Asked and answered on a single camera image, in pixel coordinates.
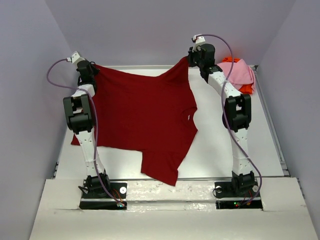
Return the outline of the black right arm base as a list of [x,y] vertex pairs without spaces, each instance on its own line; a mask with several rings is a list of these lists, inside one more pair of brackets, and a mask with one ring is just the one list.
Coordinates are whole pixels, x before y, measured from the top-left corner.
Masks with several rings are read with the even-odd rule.
[[259,185],[257,181],[251,187],[244,189],[233,189],[230,180],[217,181],[214,183],[212,194],[215,197],[217,210],[237,210],[237,209],[263,209],[260,193],[253,198]]

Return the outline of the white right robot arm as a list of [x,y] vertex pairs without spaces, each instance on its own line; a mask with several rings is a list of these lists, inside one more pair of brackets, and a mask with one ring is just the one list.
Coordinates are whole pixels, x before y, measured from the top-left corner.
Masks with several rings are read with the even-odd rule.
[[248,129],[252,120],[252,100],[237,90],[215,63],[215,47],[197,43],[188,51],[190,67],[198,67],[200,76],[221,97],[222,122],[231,139],[233,165],[231,180],[215,183],[213,194],[218,199],[241,198],[257,185],[254,166],[248,155]]

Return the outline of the dark red t shirt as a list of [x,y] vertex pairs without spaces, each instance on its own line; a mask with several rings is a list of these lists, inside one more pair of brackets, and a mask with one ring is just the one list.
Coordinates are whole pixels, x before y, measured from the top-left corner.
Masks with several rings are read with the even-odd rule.
[[100,66],[95,81],[98,146],[141,152],[141,173],[175,186],[198,132],[187,58],[158,76]]

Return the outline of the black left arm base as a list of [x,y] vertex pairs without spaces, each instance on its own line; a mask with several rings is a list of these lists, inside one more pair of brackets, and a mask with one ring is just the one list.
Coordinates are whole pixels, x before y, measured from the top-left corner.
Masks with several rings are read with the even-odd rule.
[[101,173],[87,176],[78,188],[81,191],[79,208],[82,210],[127,209],[126,181],[111,181],[106,173]]

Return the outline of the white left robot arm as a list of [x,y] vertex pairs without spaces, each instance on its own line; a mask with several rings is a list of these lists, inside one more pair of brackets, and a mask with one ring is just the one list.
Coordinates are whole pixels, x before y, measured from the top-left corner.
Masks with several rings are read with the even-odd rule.
[[111,185],[97,150],[97,117],[91,101],[96,93],[95,76],[99,69],[83,57],[73,56],[71,62],[79,72],[78,89],[63,99],[63,107],[67,126],[74,133],[85,162],[87,177],[79,189],[86,196],[105,198],[110,194]]

